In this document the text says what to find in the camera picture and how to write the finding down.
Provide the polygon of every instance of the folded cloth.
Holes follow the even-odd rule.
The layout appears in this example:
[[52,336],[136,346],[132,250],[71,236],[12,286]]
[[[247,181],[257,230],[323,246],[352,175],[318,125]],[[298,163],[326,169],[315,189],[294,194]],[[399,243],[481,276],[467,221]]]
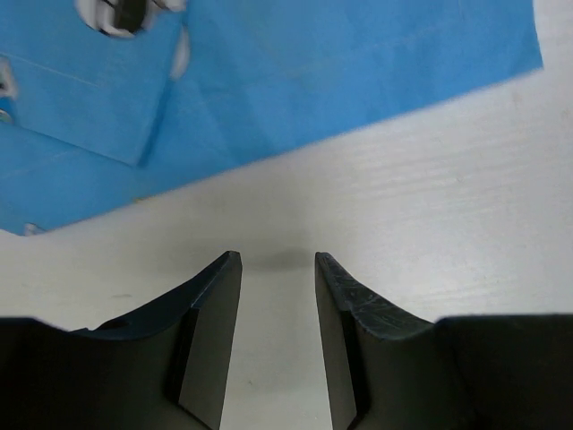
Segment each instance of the folded cloth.
[[[49,3],[68,9],[66,37],[34,20],[17,42],[10,22],[26,8],[0,0],[0,56],[18,85],[15,125],[0,123],[0,227],[18,234],[543,65],[532,0],[193,0],[183,19],[162,14],[123,40],[78,24],[69,0]],[[182,26],[191,62],[166,85]]]

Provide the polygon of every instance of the white tabletop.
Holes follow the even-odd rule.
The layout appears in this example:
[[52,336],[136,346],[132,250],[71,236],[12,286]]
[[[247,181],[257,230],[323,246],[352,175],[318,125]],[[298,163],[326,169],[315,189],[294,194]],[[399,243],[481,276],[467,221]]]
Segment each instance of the white tabletop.
[[35,237],[0,232],[0,314],[67,329],[227,249],[244,277],[223,429],[329,429],[313,255],[428,319],[573,312],[573,8],[545,69]]

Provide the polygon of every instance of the blue towel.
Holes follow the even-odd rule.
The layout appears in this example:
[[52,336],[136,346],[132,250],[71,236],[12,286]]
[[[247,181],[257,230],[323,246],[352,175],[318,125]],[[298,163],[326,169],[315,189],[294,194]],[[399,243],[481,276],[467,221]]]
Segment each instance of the blue towel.
[[[0,227],[17,234],[543,65],[532,0],[192,0],[133,39],[90,29],[70,0],[40,3],[51,21],[30,18],[36,0],[0,0],[18,86],[0,123]],[[182,26],[192,59],[171,82]]]

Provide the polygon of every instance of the white table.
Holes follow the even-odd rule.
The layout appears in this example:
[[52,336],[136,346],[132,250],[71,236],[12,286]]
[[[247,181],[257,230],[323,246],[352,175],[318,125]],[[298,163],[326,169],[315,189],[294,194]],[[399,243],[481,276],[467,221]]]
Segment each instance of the white table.
[[429,319],[573,312],[573,7],[536,13],[542,72],[43,236],[0,233],[0,314],[93,328],[235,249],[223,428],[321,430],[316,251]]

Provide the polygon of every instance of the folded blue cloth corner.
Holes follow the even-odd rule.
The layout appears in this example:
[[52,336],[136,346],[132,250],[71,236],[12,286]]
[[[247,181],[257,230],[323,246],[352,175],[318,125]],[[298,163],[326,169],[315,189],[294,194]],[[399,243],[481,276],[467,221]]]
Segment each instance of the folded blue cloth corner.
[[[45,2],[64,30],[14,6],[31,3],[0,0],[18,86],[15,124],[0,123],[0,227],[17,234],[543,65],[532,0],[193,0],[127,40],[85,26],[69,0]],[[169,83],[182,26],[192,59]]]

